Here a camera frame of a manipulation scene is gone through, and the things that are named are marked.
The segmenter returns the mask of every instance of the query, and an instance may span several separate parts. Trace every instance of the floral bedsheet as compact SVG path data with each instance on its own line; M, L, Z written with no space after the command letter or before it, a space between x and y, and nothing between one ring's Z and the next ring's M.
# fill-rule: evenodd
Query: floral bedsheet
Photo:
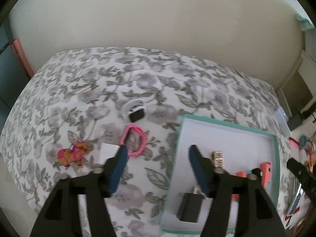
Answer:
M274 133L280 150L280 216L288 207L291 176L287 139L273 111L267 83L226 66L175 52L142 48L89 48L55 54L31 79L2 130L1 153L18 188L38 213L60 177L99 167L100 143L118 144L128 122L121 107L142 98L147 134L142 156L128 161L117 192L106 204L118 236L161 237L159 220L170 185L181 116L211 117ZM76 140L92 152L84 167L65 168L56 153ZM138 138L128 140L137 149ZM89 236L81 209L82 227Z

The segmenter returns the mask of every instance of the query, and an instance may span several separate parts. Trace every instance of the beige wall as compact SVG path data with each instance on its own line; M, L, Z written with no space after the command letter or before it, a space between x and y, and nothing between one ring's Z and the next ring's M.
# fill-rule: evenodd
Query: beige wall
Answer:
M10 14L36 71L62 50L134 46L225 64L272 84L303 45L296 0L19 0Z

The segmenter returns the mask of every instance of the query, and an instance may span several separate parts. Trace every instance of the white tray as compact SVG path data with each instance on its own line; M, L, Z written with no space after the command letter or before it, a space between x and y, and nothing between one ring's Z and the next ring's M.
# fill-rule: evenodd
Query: white tray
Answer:
M203 200L197 223L182 222L176 217L183 194L191 192L193 185L197 184L188 159L188 149L192 144L196 144L201 154L207 158L211 157L213 151L222 151L224 168L230 174L251 170L270 161L272 179L267 193L276 207L280 184L276 136L255 128L186 114L178 138L171 186L161 220L163 232L200 234L211 207L212 199ZM228 231L233 231L236 226L237 212L238 203L232 202Z

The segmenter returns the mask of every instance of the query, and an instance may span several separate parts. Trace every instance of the pink ring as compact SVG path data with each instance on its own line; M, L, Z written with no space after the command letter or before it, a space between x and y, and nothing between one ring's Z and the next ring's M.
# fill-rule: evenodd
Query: pink ring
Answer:
M136 125L127 125L125 126L124 130L123 130L123 133L121 135L121 139L119 141L119 145L122 145L122 144L125 144L125 138L128 134L129 131L131 130L135 130L135 132L139 133L141 138L142 138L142 143L139 147L139 149L135 152L131 152L131 151L127 151L127 154L129 156L132 156L132 157L137 157L139 156L140 154L142 154L142 152L144 151L145 147L146 147L146 134L145 132L143 131L143 129L141 129L139 126L136 126Z

